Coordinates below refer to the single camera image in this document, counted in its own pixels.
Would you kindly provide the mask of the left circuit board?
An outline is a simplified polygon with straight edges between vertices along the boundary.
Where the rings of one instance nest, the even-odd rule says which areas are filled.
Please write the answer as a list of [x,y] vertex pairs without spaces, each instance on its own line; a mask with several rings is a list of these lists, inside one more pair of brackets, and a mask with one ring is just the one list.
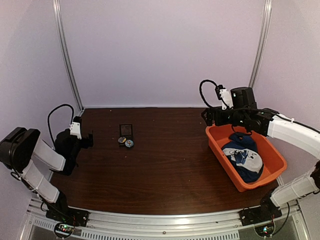
[[74,226],[68,225],[64,222],[58,222],[53,228],[54,234],[60,239],[70,237],[73,234],[74,230]]

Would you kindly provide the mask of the right circuit board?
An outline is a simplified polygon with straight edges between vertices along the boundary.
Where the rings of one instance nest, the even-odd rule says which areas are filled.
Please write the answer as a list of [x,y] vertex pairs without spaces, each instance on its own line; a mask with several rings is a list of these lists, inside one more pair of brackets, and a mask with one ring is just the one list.
[[275,224],[273,222],[257,225],[254,227],[255,233],[261,238],[270,237],[275,231]]

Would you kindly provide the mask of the navy white clothing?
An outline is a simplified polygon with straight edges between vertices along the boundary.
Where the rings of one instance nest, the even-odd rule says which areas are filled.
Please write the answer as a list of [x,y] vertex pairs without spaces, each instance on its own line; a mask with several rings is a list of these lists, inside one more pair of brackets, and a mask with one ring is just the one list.
[[256,182],[264,170],[256,142],[249,134],[241,132],[231,134],[229,140],[222,152],[245,183]]

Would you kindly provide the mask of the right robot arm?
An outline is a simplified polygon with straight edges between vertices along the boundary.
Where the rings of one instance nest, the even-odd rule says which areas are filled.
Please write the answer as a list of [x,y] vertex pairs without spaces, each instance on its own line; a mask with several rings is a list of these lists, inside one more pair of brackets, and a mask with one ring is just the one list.
[[221,106],[202,113],[208,144],[240,192],[287,177],[261,200],[259,220],[291,201],[320,191],[320,131],[270,108],[259,108],[250,87],[215,86]]

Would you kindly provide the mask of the starry night round brooch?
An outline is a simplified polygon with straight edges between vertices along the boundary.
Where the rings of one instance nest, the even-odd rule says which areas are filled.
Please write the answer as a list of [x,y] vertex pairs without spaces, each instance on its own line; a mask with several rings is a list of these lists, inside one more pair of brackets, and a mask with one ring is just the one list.
[[126,137],[124,137],[124,136],[122,136],[122,137],[119,137],[119,138],[118,138],[118,142],[119,142],[120,144],[125,143],[125,142],[126,142],[126,140],[127,140],[127,138],[126,138]]

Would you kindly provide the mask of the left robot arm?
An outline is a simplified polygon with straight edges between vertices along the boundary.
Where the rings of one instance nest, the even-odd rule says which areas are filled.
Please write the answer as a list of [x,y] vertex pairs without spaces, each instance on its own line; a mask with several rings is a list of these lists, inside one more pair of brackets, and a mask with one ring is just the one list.
[[57,135],[54,148],[51,148],[41,138],[38,129],[17,127],[0,142],[0,161],[11,170],[17,180],[40,197],[49,212],[61,222],[67,222],[75,214],[68,206],[66,195],[50,183],[33,159],[42,161],[55,173],[70,176],[78,166],[80,151],[93,145],[92,133],[81,137],[66,129]]

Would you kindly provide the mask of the front aluminium rail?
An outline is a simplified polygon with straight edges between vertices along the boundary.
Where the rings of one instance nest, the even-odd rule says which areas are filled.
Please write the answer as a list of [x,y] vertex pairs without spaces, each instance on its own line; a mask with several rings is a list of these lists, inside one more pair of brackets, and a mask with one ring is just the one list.
[[[41,200],[32,197],[18,240],[59,240],[58,221],[46,218]],[[263,223],[243,225],[241,209],[204,214],[139,215],[88,210],[86,226],[75,227],[66,240],[311,240],[297,201],[290,203],[285,224],[272,237],[260,236]]]

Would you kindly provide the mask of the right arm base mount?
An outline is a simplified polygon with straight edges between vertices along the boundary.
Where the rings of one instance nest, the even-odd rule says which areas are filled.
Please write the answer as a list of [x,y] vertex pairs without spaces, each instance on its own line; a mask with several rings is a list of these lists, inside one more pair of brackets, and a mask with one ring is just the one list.
[[282,216],[280,209],[269,211],[267,207],[256,206],[256,207],[245,207],[239,211],[239,217],[242,226],[255,225],[263,222],[271,222],[275,218]]

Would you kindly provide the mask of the circuit board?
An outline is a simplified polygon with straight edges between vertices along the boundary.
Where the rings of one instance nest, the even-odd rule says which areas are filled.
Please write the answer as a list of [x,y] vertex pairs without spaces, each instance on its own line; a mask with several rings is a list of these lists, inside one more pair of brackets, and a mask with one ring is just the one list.
[[64,222],[58,222],[53,228],[54,234],[60,239],[70,237],[73,234],[74,230],[74,226],[68,225]]
[[273,222],[257,225],[254,227],[255,233],[261,238],[270,237],[275,231],[275,224]]

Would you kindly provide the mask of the orange plastic bin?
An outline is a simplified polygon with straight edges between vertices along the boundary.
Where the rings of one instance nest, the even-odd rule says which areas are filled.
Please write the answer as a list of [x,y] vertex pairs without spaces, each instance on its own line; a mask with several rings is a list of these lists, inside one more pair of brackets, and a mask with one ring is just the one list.
[[249,135],[257,144],[258,154],[262,158],[264,168],[262,175],[256,182],[245,183],[222,151],[222,147],[230,142],[229,136],[235,132],[247,134],[244,127],[238,126],[233,130],[230,124],[222,126],[212,125],[205,129],[210,149],[239,192],[242,193],[268,185],[275,181],[287,169],[286,160],[272,143],[263,135],[253,131],[252,134]]

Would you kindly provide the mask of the aluminium frame post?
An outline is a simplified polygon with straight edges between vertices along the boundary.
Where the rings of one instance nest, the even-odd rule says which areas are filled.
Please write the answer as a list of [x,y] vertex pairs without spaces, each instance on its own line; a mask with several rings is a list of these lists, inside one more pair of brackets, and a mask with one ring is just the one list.
[[61,48],[61,53],[62,53],[62,58],[65,66],[65,70],[67,73],[68,81],[71,87],[71,91],[77,106],[77,109],[81,112],[84,110],[84,106],[80,97],[80,93],[77,87],[74,71],[72,68],[72,63],[70,59],[70,54],[68,50],[68,45],[67,45],[67,39],[65,35],[65,30],[64,30],[64,23],[63,23],[63,17],[62,17],[62,11],[61,11],[61,1],[60,0],[53,0],[52,1],[52,6],[53,6],[53,14],[56,22],[56,27],[57,27],[57,33],[58,33],[58,38],[60,42],[60,48]]
[[252,89],[254,89],[258,79],[259,70],[261,67],[262,59],[263,59],[263,53],[264,53],[266,42],[268,39],[271,18],[272,18],[272,5],[273,5],[272,0],[264,1],[258,45],[257,45],[256,54],[255,54],[253,67],[250,75],[250,80],[248,84],[248,86]]

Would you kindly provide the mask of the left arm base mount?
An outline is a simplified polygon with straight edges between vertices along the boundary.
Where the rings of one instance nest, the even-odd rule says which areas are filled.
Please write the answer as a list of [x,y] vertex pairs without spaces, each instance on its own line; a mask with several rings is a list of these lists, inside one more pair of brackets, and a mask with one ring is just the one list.
[[62,214],[56,210],[48,210],[45,214],[48,219],[55,220],[61,223],[66,223],[75,227],[86,227],[89,212],[86,210],[70,208],[68,213]]

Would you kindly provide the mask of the black brooch display box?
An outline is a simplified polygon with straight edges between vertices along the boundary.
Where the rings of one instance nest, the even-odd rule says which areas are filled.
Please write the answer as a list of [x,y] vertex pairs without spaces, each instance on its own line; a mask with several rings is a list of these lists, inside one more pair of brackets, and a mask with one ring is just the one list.
[[[126,140],[132,140],[134,142],[133,125],[132,124],[120,124],[119,125],[119,138],[120,137],[126,137]],[[124,143],[118,142],[118,144],[120,147],[126,147],[125,142]]]

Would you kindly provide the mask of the left aluminium frame post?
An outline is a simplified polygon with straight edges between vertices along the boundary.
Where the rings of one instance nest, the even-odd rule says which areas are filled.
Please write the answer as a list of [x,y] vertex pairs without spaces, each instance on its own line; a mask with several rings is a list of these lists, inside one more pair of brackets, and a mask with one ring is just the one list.
[[56,27],[57,27],[57,33],[58,33],[58,38],[60,42],[60,48],[61,48],[61,53],[62,53],[62,58],[65,66],[65,70],[67,73],[68,81],[71,87],[71,91],[77,106],[77,109],[81,112],[84,110],[84,106],[80,97],[80,93],[77,87],[74,71],[72,68],[72,63],[70,59],[70,54],[68,50],[68,45],[67,45],[67,39],[65,35],[65,30],[64,30],[64,23],[63,23],[63,17],[62,17],[62,11],[61,11],[61,1],[60,0],[53,0],[52,1],[52,6],[53,6],[53,14],[56,22]]

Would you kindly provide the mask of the right aluminium frame post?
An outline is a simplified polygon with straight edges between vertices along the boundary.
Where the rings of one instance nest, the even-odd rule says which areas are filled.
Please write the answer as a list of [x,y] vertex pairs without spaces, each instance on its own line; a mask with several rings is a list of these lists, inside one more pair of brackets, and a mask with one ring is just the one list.
[[261,67],[262,59],[263,59],[263,53],[264,53],[266,42],[268,39],[271,18],[272,18],[272,5],[273,5],[272,0],[264,1],[258,45],[257,45],[256,54],[255,54],[253,67],[250,75],[250,80],[248,84],[248,86],[252,89],[254,89],[258,79],[259,70]]

